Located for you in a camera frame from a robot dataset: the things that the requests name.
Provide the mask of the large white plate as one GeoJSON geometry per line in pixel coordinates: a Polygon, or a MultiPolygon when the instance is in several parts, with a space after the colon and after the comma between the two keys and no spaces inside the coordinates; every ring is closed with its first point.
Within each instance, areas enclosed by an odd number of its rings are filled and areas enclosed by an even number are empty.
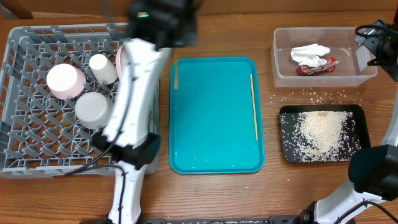
{"type": "Polygon", "coordinates": [[[123,46],[120,46],[120,48],[118,48],[118,51],[116,54],[116,60],[115,60],[115,66],[116,66],[116,71],[117,71],[119,80],[122,80],[122,76],[123,76],[124,58],[125,58],[124,49],[123,49],[123,46]]]}

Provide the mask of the white cup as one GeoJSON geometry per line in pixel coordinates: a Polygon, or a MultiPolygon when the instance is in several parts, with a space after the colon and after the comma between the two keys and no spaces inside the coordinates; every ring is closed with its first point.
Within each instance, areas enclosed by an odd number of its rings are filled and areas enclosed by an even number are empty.
{"type": "Polygon", "coordinates": [[[89,66],[95,78],[109,85],[118,79],[116,67],[113,63],[103,54],[96,54],[89,60],[89,66]]]}

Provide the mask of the grey bowl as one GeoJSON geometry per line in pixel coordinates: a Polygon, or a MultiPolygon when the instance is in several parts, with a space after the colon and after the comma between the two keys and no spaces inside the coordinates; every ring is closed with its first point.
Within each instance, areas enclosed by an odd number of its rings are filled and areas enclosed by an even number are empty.
{"type": "Polygon", "coordinates": [[[75,114],[80,124],[88,129],[107,125],[113,109],[113,101],[97,92],[85,93],[76,102],[75,114]]]}

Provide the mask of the small pink plate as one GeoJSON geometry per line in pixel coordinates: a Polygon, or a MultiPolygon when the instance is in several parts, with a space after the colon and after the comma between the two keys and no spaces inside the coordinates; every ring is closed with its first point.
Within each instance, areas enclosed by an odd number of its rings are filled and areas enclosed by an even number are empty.
{"type": "Polygon", "coordinates": [[[46,82],[53,96],[66,100],[78,96],[83,91],[86,78],[81,70],[61,63],[49,70],[46,82]]]}

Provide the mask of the white tissue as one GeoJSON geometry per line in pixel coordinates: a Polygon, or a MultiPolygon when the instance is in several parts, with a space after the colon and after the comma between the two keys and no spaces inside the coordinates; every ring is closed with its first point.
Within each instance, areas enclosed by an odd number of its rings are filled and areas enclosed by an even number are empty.
{"type": "Polygon", "coordinates": [[[290,56],[300,66],[320,67],[327,63],[322,56],[330,53],[330,48],[318,44],[310,44],[292,48],[290,56]]]}

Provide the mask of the red snack wrapper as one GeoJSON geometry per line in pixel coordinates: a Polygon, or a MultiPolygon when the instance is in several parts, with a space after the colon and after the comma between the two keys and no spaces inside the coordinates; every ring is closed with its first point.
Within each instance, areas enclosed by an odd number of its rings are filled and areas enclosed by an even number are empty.
{"type": "Polygon", "coordinates": [[[326,64],[318,67],[309,67],[307,65],[297,65],[296,71],[301,76],[319,75],[321,73],[333,72],[338,65],[339,61],[333,57],[327,61],[326,64]]]}

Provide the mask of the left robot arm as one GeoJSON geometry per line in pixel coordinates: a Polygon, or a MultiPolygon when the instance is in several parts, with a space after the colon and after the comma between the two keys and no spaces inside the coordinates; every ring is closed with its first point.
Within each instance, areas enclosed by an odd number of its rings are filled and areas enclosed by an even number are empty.
{"type": "Polygon", "coordinates": [[[111,153],[115,170],[113,205],[105,223],[139,223],[146,172],[159,167],[161,137],[149,131],[158,106],[159,80],[174,48],[195,45],[201,1],[133,1],[123,49],[127,55],[109,123],[93,136],[111,153]]]}

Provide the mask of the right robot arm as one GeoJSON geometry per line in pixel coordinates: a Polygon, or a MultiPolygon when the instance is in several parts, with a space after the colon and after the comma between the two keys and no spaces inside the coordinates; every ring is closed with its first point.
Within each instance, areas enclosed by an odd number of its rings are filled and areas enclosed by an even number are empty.
{"type": "MultiPolygon", "coordinates": [[[[392,24],[376,21],[354,30],[357,43],[365,46],[375,58],[369,66],[380,66],[397,80],[397,20],[392,24]]],[[[351,158],[349,179],[332,194],[312,202],[292,223],[354,223],[356,215],[373,206],[392,221],[397,218],[382,203],[397,198],[397,111],[382,144],[360,149],[351,158]]]]}

